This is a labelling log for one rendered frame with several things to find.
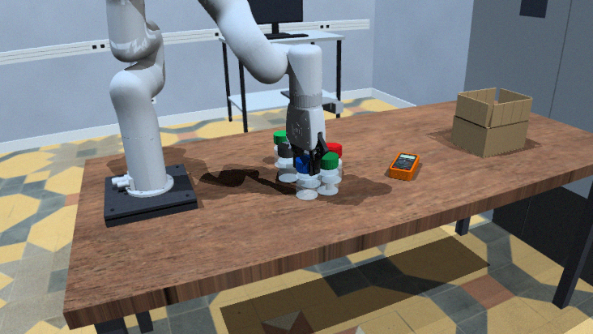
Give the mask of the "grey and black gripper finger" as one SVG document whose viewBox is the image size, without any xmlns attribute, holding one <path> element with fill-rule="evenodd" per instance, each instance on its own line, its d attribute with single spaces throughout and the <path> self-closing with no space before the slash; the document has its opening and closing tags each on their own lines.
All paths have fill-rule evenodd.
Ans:
<svg viewBox="0 0 593 334">
<path fill-rule="evenodd" d="M 302 148 L 297 147 L 296 145 L 290 143 L 291 145 L 291 150 L 293 152 L 293 167 L 296 168 L 296 158 L 298 156 L 302 156 L 305 155 L 304 150 L 302 150 Z"/>
<path fill-rule="evenodd" d="M 317 152 L 315 155 L 314 150 L 316 150 Z M 322 159 L 322 157 L 329 152 L 329 149 L 322 137 L 321 132 L 318 132 L 318 143 L 314 150 L 309 151 L 309 156 L 311 160 L 309 161 L 309 176 L 314 176 L 320 173 L 320 159 Z"/>
</svg>

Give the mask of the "clear bottle with blue cap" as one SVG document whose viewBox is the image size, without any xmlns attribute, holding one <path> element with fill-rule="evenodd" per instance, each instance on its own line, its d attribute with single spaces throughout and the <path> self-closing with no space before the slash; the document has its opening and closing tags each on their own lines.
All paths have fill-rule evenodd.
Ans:
<svg viewBox="0 0 593 334">
<path fill-rule="evenodd" d="M 311 201 L 318 197 L 318 175 L 309 176 L 309 155 L 296 158 L 296 196 L 302 201 Z"/>
</svg>

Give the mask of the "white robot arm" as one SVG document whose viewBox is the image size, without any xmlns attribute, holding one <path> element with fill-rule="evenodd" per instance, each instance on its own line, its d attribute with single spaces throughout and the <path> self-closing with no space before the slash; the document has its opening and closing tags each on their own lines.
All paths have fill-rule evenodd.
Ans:
<svg viewBox="0 0 593 334">
<path fill-rule="evenodd" d="M 118 188 L 125 186 L 127 194 L 137 198 L 161 195 L 173 187 L 173 177 L 166 174 L 159 123 L 151 102 L 165 83 L 163 37 L 156 23 L 146 18 L 144 0 L 105 1 L 112 54 L 130 63 L 109 86 L 130 172 L 112 178 L 112 182 Z M 327 112 L 343 113 L 342 101 L 322 95 L 319 46 L 271 44 L 256 24 L 247 0 L 198 1 L 257 81 L 274 84 L 288 74 L 290 105 L 322 105 Z"/>
</svg>

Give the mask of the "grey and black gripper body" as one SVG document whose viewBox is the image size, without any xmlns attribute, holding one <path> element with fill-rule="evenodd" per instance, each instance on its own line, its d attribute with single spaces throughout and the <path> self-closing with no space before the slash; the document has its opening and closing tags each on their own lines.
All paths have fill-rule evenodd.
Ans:
<svg viewBox="0 0 593 334">
<path fill-rule="evenodd" d="M 322 105 L 299 108 L 288 103 L 286 117 L 286 139 L 306 151 L 315 149 L 318 132 L 326 141 L 325 118 Z"/>
</svg>

